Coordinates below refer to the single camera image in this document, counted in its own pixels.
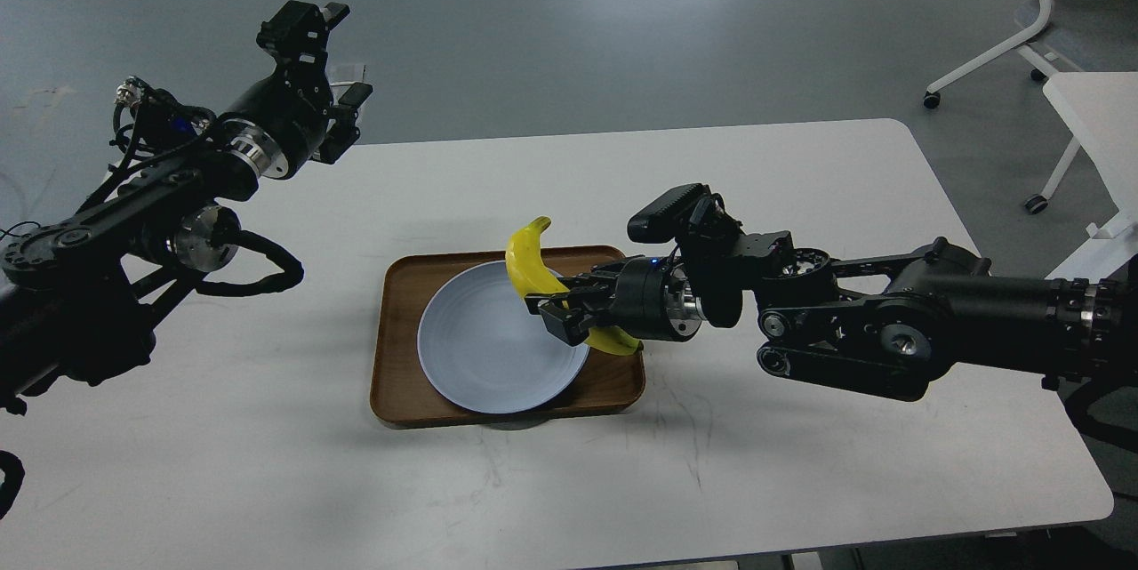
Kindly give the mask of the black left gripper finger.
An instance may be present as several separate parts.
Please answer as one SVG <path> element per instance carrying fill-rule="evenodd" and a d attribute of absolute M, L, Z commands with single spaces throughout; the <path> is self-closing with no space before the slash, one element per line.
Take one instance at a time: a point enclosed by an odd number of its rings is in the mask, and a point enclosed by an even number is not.
<path fill-rule="evenodd" d="M 324 6 L 289 0 L 271 19 L 259 25 L 256 44 L 274 61 L 272 79 L 287 72 L 297 73 L 300 79 L 325 81 L 328 67 L 328 42 L 331 31 L 351 14 L 351 7 L 341 3 Z"/>
<path fill-rule="evenodd" d="M 347 149 L 357 143 L 361 135 L 357 125 L 358 109 L 370 96 L 373 96 L 373 85 L 365 81 L 353 81 L 344 86 L 344 92 L 331 107 L 331 127 L 325 133 L 324 141 L 318 146 L 320 164 L 336 164 Z"/>

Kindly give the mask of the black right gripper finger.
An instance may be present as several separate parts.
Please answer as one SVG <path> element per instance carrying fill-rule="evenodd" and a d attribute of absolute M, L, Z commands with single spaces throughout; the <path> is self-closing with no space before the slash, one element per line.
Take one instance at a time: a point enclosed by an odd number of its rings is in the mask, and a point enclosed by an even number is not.
<path fill-rule="evenodd" d="M 594 303 L 569 307 L 568 301 L 542 301 L 538 314 L 549 333 L 569 346 L 586 342 L 592 348 L 622 348 L 613 322 L 613 304 Z"/>
<path fill-rule="evenodd" d="M 564 301 L 570 311 L 578 309 L 593 316 L 607 316 L 613 309 L 615 287 L 626 263 L 597 263 L 596 266 L 574 276 L 556 276 L 560 290 L 541 286 L 536 292 L 525 294 L 525 306 L 536 314 L 542 301 Z"/>

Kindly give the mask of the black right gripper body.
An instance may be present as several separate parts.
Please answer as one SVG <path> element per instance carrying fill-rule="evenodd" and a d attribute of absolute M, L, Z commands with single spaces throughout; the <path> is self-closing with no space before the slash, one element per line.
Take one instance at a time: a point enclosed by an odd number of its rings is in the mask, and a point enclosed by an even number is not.
<path fill-rule="evenodd" d="M 611 319 L 634 338 L 675 342 L 691 340 L 703 322 L 683 263 L 646 255 L 622 263 Z"/>

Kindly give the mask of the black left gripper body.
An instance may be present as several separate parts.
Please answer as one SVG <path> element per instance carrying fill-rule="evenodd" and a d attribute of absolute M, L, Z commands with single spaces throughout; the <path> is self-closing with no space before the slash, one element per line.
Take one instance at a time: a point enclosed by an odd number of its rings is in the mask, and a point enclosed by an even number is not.
<path fill-rule="evenodd" d="M 220 117 L 225 152 L 248 166 L 256 180 L 289 180 L 324 141 L 332 99 L 322 65 L 277 65 Z"/>

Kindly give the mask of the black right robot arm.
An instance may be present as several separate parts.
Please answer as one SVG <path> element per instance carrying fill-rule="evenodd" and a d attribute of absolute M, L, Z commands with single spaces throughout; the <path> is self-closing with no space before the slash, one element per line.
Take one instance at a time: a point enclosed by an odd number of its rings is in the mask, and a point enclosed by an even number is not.
<path fill-rule="evenodd" d="M 708 185 L 678 185 L 629 218 L 630 241 L 673 245 L 556 276 L 541 257 L 546 217 L 508 242 L 508 274 L 560 341 L 633 354 L 643 341 L 687 341 L 702 324 L 735 327 L 753 294 L 765 342 L 757 363 L 797 382 L 920 400 L 967 363 L 1074 382 L 1078 431 L 1125 451 L 1135 431 L 1092 418 L 1135 385 L 1135 265 L 1125 281 L 992 276 L 990 261 L 938 237 L 898 255 L 838 261 L 789 232 L 745 234 Z"/>

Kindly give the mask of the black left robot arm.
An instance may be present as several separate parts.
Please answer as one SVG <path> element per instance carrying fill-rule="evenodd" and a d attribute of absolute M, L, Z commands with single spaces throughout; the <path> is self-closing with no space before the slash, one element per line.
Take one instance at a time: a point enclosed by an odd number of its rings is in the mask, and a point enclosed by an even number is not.
<path fill-rule="evenodd" d="M 189 294 L 256 297 L 302 280 L 300 261 L 241 228 L 224 200 L 305 162 L 332 165 L 358 141 L 373 88 L 333 91 L 331 31 L 349 7 L 290 0 L 261 24 L 274 60 L 226 111 L 174 99 L 141 79 L 116 92 L 112 144 L 122 154 L 71 217 L 3 245 L 1 399 L 13 415 L 60 377 L 99 385 L 149 363 L 155 330 Z"/>

